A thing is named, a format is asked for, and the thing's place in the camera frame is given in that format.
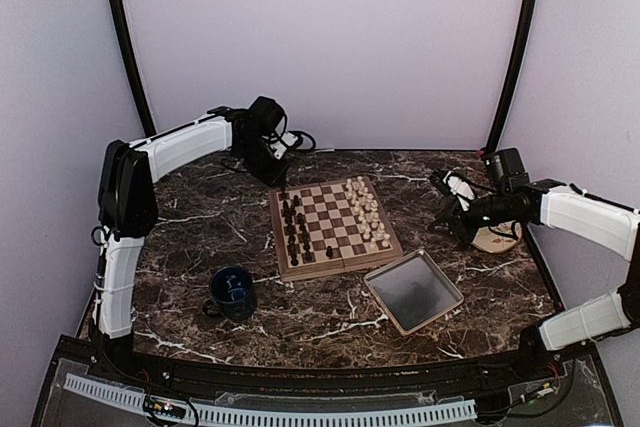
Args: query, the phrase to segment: black pole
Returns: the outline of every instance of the black pole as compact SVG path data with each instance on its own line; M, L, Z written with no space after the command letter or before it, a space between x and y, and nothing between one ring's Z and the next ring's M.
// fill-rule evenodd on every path
M536 0L522 0L520 18L518 19L518 27L516 28L516 37L513 41L513 49L511 50L511 58L509 59L509 67L507 68L507 75L504 79L502 94L500 94L500 101L498 102L496 116L493 119L487 145L482 149L485 153L495 152L498 148L498 143L500 142L504 124L507 121L507 115L509 114L509 108L513 100L513 93L516 90L518 76L520 75L520 68L522 67L524 50L527 46L535 3Z
M133 45L131 43L131 37L129 36L127 18L124 13L124 3L122 0L109 0L109 4L111 5L111 15L113 16L113 23L116 27L118 43L120 44L120 54L122 55L124 68L127 71L129 86L131 87L133 100L136 103L136 109L138 110L138 117L140 117L140 123L142 124L145 135L150 137L152 135L156 135L157 131L153 124L149 104L147 103L144 88L142 87L138 64L133 53Z

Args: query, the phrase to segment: mug handle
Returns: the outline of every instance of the mug handle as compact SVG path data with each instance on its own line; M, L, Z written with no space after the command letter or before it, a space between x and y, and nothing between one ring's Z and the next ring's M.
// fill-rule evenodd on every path
M211 307L217 307L218 311L217 312L211 312L209 309ZM207 317L222 317L222 313L220 312L220 306L218 305L218 303L213 300L213 299L209 299L207 300L204 305L202 306L202 313L204 315L206 315Z

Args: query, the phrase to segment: chessboard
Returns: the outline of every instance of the chessboard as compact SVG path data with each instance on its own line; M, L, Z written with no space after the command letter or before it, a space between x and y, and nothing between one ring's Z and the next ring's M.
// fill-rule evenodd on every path
M283 281L378 267L402 257L367 177L272 190L269 203Z

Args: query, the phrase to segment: tray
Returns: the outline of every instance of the tray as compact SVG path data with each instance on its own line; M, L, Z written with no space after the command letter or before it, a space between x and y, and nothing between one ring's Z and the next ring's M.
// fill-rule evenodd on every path
M415 332L464 301L424 250L369 272L364 281L402 335Z

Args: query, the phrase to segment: table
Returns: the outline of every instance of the table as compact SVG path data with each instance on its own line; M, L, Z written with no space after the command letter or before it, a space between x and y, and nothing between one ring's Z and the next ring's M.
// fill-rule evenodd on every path
M465 302L402 337L362 278L366 271L283 283L269 188L213 154L156 185L159 220L136 274L136 351L251 367L362 368L478 357L517 348L521 329L554 312L527 246L500 255L428 232L442 203L428 176L457 169L488 183L479 157L458 151L335 151L291 157L289 185L368 175L405 253L424 248ZM206 317L211 275L240 265L258 309L243 323Z

